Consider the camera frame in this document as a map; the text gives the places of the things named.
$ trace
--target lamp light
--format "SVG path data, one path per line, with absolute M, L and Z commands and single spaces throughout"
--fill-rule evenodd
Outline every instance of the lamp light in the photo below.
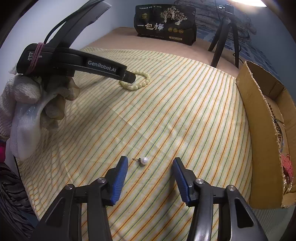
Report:
M 233 2 L 243 3 L 255 7 L 266 7 L 266 5 L 261 0 L 231 0 Z

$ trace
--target black package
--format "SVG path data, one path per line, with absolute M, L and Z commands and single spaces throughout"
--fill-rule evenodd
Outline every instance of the black package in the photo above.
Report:
M 195 8 L 171 4 L 136 6 L 134 26 L 140 37 L 192 45 L 196 41 Z

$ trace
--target pink fabric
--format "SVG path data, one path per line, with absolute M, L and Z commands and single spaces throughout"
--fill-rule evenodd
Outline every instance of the pink fabric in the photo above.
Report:
M 281 164 L 283 165 L 284 174 L 288 175 L 289 179 L 292 180 L 294 176 L 293 165 L 290 159 L 290 155 L 281 155 Z
M 38 43 L 37 44 L 37 47 L 36 47 L 36 49 L 34 51 L 30 66 L 27 69 L 25 75 L 28 75 L 28 74 L 32 73 L 32 71 L 35 69 L 43 45 L 44 45 L 44 43 Z
M 6 143 L 0 142 L 0 163 L 3 163 L 5 161 L 5 148 Z

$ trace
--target plastic bag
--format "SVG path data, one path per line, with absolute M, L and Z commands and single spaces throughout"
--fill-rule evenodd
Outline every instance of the plastic bag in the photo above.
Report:
M 40 100 L 34 105 L 16 104 L 10 131 L 10 149 L 15 157 L 25 160 L 35 152 L 41 137 L 41 112 L 63 89 L 58 88 L 50 93 L 43 92 Z

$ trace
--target tree illustration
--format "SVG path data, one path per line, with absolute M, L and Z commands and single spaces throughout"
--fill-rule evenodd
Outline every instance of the tree illustration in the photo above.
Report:
M 167 22 L 167 19 L 169 16 L 170 16 L 170 13 L 167 10 L 160 13 L 160 17 L 165 19 L 165 23 Z
M 171 7 L 169 7 L 169 8 L 167 9 L 167 11 L 168 11 L 168 12 L 170 13 L 170 15 L 172 16 L 172 19 L 175 19 L 175 15 L 176 15 L 176 13 L 179 12 L 179 10 L 176 9 L 175 6 L 171 6 Z
M 180 25 L 180 23 L 183 20 L 187 20 L 187 17 L 182 12 L 177 12 L 176 15 L 175 15 L 175 18 L 178 20 L 178 22 L 176 22 L 175 25 Z

